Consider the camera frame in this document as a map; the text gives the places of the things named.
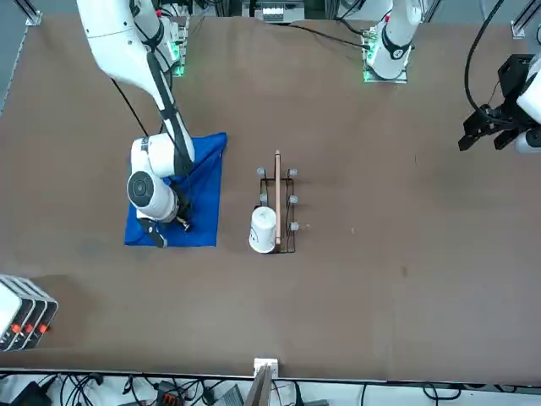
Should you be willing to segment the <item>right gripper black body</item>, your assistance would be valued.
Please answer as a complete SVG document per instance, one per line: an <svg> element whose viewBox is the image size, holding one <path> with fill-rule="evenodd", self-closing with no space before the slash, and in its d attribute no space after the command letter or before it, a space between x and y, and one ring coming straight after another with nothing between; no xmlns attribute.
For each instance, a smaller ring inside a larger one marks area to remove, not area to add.
<svg viewBox="0 0 541 406"><path fill-rule="evenodd" d="M191 200L180 190L174 190L174 194L177 198L177 211L176 217L178 218L191 218L192 204Z"/></svg>

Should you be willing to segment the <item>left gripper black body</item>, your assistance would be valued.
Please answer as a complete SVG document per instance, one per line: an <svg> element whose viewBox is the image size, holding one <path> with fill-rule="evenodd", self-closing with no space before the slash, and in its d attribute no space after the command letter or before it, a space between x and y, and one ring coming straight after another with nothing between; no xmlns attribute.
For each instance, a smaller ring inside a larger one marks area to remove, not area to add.
<svg viewBox="0 0 541 406"><path fill-rule="evenodd" d="M497 107L489 104L481 109L490 121L500 127L527 127L533 120L518 106L517 98L527 82L532 54L512 54L498 69L500 89L504 101Z"/></svg>

